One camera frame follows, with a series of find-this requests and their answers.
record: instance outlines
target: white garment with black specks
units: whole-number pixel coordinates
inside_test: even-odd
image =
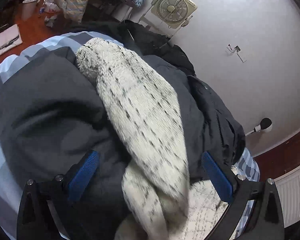
[[[115,239],[204,239],[227,205],[210,181],[189,190],[174,89],[135,52],[101,38],[89,40],[76,58],[79,70],[97,82],[108,118],[132,157],[122,190],[134,219],[120,225]],[[135,232],[140,226],[147,236]]]

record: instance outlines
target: plastic bag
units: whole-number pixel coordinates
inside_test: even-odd
[[[61,11],[61,9],[54,3],[54,0],[43,0],[44,11],[48,13],[55,13]]]

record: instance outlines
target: wooden floor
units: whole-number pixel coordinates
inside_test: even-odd
[[[41,17],[38,17],[38,12],[40,7],[42,7],[42,4],[43,0],[39,2],[34,14],[26,21],[21,20],[22,4],[19,4],[15,16],[15,23],[18,24],[23,43],[2,54],[0,56],[0,63],[7,56],[10,56],[12,54],[20,55],[20,52],[26,49],[27,47],[44,41],[45,39],[50,38],[52,36],[58,35],[56,31],[45,26],[44,24],[44,18],[46,16],[51,17],[53,14],[42,13]]]

